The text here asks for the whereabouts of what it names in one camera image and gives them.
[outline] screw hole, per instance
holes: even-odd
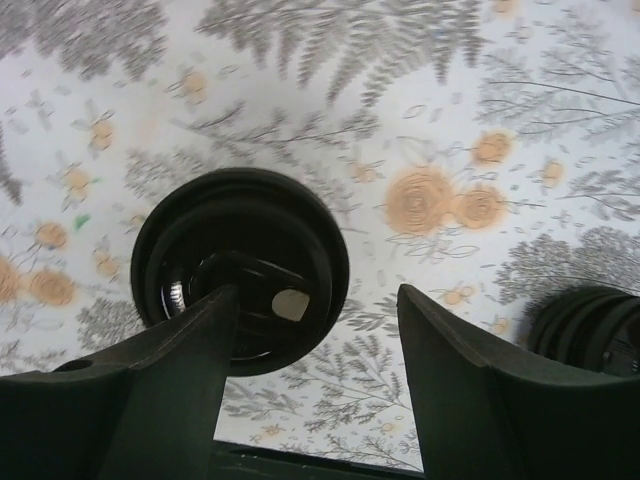
[[[60,365],[54,372],[73,372],[76,370],[84,370],[93,365],[93,361],[87,359],[71,360],[70,362]]]

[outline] green leaf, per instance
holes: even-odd
[[[73,220],[73,228],[74,230],[77,232],[78,230],[80,230],[82,228],[82,226],[87,223],[89,220],[91,219],[91,215],[89,215],[88,213],[84,213],[82,215],[78,215],[74,220]]]

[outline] orange rose pattern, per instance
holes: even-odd
[[[20,274],[5,258],[0,257],[0,303],[15,300],[20,289]]]
[[[414,168],[401,174],[387,191],[387,219],[399,233],[425,235],[442,224],[453,190],[437,168]]]
[[[46,305],[59,307],[71,303],[75,285],[64,273],[41,270],[31,279],[29,293]]]
[[[512,140],[505,133],[484,134],[473,146],[473,162],[479,166],[495,166],[507,158]]]
[[[478,185],[473,190],[456,196],[452,211],[458,223],[478,230],[498,223],[506,209],[497,189]]]

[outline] floral wallpaper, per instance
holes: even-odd
[[[640,290],[638,40],[637,0],[3,0],[0,372],[140,331],[151,209],[275,170],[332,210],[349,296],[228,381],[216,437],[421,470],[400,283],[519,344],[554,292]]]

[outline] fern leaf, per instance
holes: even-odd
[[[453,0],[442,1],[436,15],[435,31],[432,33],[433,61],[436,77],[441,85],[446,83],[453,52],[458,47],[457,18],[458,12]]]
[[[327,102],[331,105],[338,95],[375,59],[381,50],[381,40],[385,38],[387,24],[377,13],[358,14],[351,19],[350,42],[327,92]]]
[[[13,178],[4,155],[2,124],[0,124],[0,188],[15,205],[22,204],[22,182]]]
[[[427,11],[400,17],[393,41],[386,55],[371,71],[365,82],[362,102],[372,107],[396,78],[415,71],[427,62],[428,25],[431,14]]]
[[[320,67],[337,53],[347,32],[347,15],[343,11],[326,11],[318,15],[318,23],[300,60],[298,85],[305,88]]]
[[[280,17],[280,46],[278,48],[278,74],[282,80],[287,78],[289,64],[296,53],[303,35],[303,16],[298,12],[288,12]]]
[[[267,23],[270,21],[267,15],[256,15],[247,22],[248,41],[251,43],[253,57],[258,68],[265,68],[265,59],[272,46],[272,30]]]
[[[198,23],[195,31],[211,37],[217,35],[218,38],[224,38],[229,33],[235,15],[229,5],[229,0],[217,0],[212,7],[205,11],[204,17]]]
[[[480,31],[480,0],[463,0],[458,13],[458,31],[465,62],[468,67],[474,68],[478,64],[480,49],[484,44],[484,40],[478,35]]]

